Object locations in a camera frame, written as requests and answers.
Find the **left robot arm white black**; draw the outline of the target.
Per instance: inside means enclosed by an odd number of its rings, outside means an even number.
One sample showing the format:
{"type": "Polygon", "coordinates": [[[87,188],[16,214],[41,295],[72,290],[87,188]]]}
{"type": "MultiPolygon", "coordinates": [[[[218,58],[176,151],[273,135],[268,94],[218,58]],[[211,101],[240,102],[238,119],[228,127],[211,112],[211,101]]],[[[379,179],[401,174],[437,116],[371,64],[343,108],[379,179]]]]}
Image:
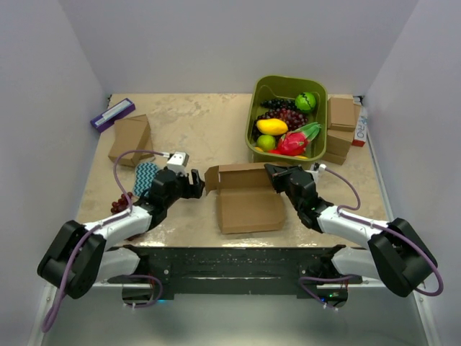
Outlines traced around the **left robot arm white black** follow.
{"type": "Polygon", "coordinates": [[[85,295],[96,282],[121,275],[143,282],[148,263],[130,249],[113,247],[157,227],[178,199],[201,198],[205,182],[196,169],[191,173],[163,169],[132,208],[100,221],[63,224],[37,267],[38,275],[73,299],[85,295]]]}

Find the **brown cardboard paper box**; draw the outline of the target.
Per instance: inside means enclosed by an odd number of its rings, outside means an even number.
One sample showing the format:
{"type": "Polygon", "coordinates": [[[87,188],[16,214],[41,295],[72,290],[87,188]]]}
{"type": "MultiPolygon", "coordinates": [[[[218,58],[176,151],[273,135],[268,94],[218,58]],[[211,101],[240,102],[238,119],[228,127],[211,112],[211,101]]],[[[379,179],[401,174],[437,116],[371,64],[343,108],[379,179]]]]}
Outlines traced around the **brown cardboard paper box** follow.
{"type": "Polygon", "coordinates": [[[222,234],[279,231],[286,221],[285,204],[263,163],[217,165],[205,172],[205,191],[215,191],[222,234]]]}

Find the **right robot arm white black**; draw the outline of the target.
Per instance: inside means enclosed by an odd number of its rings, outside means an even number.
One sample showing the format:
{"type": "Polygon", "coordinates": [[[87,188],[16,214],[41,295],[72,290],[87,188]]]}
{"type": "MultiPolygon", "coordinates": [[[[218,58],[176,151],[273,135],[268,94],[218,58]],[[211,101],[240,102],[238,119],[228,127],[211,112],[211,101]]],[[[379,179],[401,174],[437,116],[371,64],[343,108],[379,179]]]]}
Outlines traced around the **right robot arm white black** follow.
{"type": "Polygon", "coordinates": [[[324,164],[314,164],[310,170],[276,164],[264,168],[274,190],[286,194],[304,226],[357,245],[338,250],[321,265],[325,281],[374,278],[400,297],[414,291],[425,296],[443,292],[437,260],[407,220],[364,218],[356,215],[360,205],[334,205],[321,198],[316,189],[319,174],[332,172],[324,164]]]}

